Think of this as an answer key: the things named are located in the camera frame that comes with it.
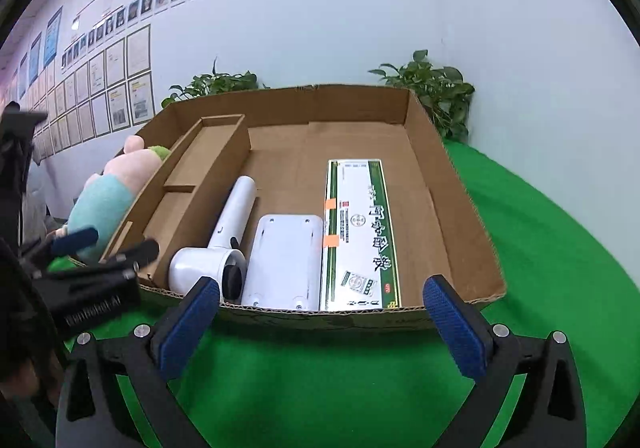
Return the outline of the operator hand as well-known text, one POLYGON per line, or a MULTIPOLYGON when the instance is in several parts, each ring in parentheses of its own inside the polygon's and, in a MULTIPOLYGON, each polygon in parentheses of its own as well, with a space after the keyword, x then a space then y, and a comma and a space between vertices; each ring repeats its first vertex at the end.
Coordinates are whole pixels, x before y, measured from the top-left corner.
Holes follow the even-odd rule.
POLYGON ((11 376, 7 376, 0 384, 1 394, 6 399, 29 398, 38 393, 39 378, 30 360, 22 364, 11 376))

